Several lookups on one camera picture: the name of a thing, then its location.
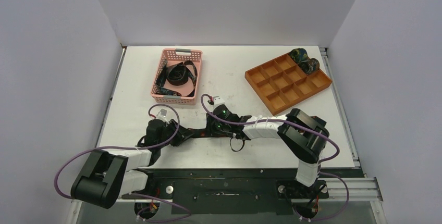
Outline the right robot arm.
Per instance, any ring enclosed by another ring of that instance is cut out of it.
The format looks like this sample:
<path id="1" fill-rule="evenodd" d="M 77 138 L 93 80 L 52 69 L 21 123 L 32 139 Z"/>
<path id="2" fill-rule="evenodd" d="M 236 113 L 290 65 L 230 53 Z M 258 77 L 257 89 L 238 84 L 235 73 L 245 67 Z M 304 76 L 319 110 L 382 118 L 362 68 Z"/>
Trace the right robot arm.
<path id="1" fill-rule="evenodd" d="M 224 104 L 207 114 L 215 120 L 217 131 L 236 139 L 281 139 L 299 160 L 296 193 L 308 197 L 315 191 L 322 152 L 329 138 L 326 122 L 321 118 L 311 117 L 297 108 L 279 117 L 239 117 Z"/>

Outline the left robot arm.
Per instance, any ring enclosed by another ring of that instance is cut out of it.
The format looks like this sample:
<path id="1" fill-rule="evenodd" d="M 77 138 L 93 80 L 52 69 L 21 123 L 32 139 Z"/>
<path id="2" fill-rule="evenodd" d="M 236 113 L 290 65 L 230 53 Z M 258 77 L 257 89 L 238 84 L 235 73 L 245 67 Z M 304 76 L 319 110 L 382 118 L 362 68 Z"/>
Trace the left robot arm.
<path id="1" fill-rule="evenodd" d="M 92 151 L 71 187 L 71 197 L 105 209 L 134 191 L 142 198 L 151 197 L 156 185 L 140 169 L 153 165 L 163 147 L 178 146 L 194 133 L 173 119 L 150 120 L 134 149 Z"/>

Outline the black orange floral tie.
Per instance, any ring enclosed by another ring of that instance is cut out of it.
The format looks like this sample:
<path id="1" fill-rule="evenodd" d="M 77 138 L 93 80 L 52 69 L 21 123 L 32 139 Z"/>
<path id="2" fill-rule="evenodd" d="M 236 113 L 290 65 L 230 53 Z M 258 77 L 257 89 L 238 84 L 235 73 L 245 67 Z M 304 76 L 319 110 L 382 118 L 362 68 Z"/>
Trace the black orange floral tie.
<path id="1" fill-rule="evenodd" d="M 210 128 L 204 128 L 204 129 L 188 129 L 191 133 L 190 138 L 198 139 L 198 138 L 210 138 L 213 136 L 212 131 Z"/>

